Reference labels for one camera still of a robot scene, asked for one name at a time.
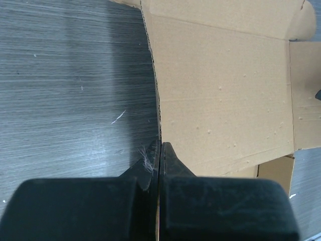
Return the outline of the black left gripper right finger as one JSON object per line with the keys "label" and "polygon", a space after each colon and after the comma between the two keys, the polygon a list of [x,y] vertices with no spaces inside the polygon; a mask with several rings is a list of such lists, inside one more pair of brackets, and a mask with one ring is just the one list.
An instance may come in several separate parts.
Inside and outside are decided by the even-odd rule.
{"label": "black left gripper right finger", "polygon": [[163,143],[160,240],[299,240],[284,189],[267,179],[198,177]]}

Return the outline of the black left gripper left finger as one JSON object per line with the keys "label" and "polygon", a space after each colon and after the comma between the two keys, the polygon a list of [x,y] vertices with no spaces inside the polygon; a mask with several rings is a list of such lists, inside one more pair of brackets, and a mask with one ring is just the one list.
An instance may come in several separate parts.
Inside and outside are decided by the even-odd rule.
{"label": "black left gripper left finger", "polygon": [[161,144],[118,177],[24,181],[1,218],[1,240],[156,240]]}

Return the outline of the brown cardboard box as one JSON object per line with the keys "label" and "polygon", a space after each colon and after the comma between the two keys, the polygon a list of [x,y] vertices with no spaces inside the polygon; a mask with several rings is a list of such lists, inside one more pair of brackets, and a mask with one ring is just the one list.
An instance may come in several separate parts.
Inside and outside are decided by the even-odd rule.
{"label": "brown cardboard box", "polygon": [[125,1],[143,17],[160,136],[199,176],[290,190],[320,146],[320,42],[309,1]]}

